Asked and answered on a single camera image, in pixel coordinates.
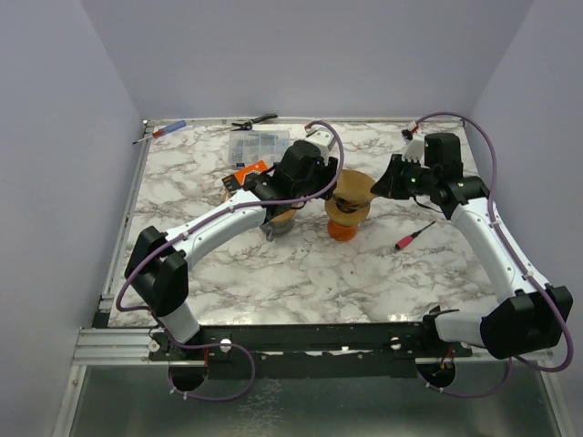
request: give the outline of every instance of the orange cup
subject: orange cup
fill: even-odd
[[[334,220],[328,222],[328,234],[336,241],[350,241],[356,236],[358,225],[343,226]]]

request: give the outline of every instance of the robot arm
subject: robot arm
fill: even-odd
[[[421,152],[411,153],[411,149]],[[424,167],[420,163],[423,154]],[[490,314],[448,310],[424,317],[440,340],[484,347],[498,359],[557,345],[561,329],[527,275],[544,284],[564,319],[572,306],[571,295],[565,287],[551,286],[533,267],[497,214],[496,206],[495,217],[489,217],[488,189],[480,178],[464,177],[457,136],[427,135],[424,147],[412,142],[404,156],[391,156],[389,168],[371,191],[395,199],[429,196],[462,232],[492,282],[499,306]],[[503,230],[511,249],[529,267],[527,275],[521,274],[496,234],[493,221]]]
[[[126,279],[154,250],[184,236],[162,251],[132,281],[132,287],[176,340],[186,342],[199,331],[186,303],[189,271],[218,246],[292,207],[273,200],[307,197],[324,189],[338,166],[338,160],[328,156],[333,142],[332,134],[324,129],[310,131],[305,140],[298,140],[287,149],[272,175],[268,171],[246,180],[243,189],[207,214],[163,233],[154,227],[142,230],[125,271]],[[329,198],[334,188],[321,198]],[[247,206],[235,208],[242,204]],[[225,208],[230,213],[213,217]],[[187,232],[195,227],[194,232]]]

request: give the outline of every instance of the orange object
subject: orange object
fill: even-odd
[[[334,220],[328,222],[328,233],[336,241],[350,241],[356,236],[356,232],[358,232],[358,225],[343,226]]]
[[[251,164],[250,166],[242,168],[232,175],[223,178],[222,183],[232,195],[235,194],[238,189],[243,187],[248,175],[259,175],[266,170],[268,169],[265,163],[263,161],[257,161],[255,164]]]

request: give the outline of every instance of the white wall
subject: white wall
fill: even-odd
[[[473,116],[499,154],[498,204],[525,252],[575,304],[575,362],[560,374],[583,435],[583,2],[536,0]],[[479,167],[485,146],[470,139]]]
[[[81,0],[145,118],[469,111],[531,0]]]
[[[77,0],[0,2],[0,433],[51,433],[91,321],[138,111]]]

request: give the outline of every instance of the marble surface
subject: marble surface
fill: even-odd
[[[345,168],[379,178],[390,153],[403,152],[404,123],[334,123],[345,146]],[[273,129],[274,126],[257,126]],[[291,138],[301,124],[278,125]],[[426,123],[423,133],[454,132],[462,140],[466,174],[476,165],[465,131],[457,123]],[[189,126],[151,146],[119,267],[119,290],[138,233],[154,225],[169,229],[220,204],[227,165],[225,126]],[[394,243],[437,223],[408,248]],[[240,234],[201,260],[189,275],[188,304],[201,324],[333,323],[420,320],[435,305],[489,311],[491,285],[461,233],[440,214],[412,201],[376,199],[369,218],[350,242],[331,239],[323,201],[298,211],[285,237],[266,240],[259,229]],[[125,305],[141,303],[130,289]],[[111,312],[109,326],[148,326],[145,311]]]

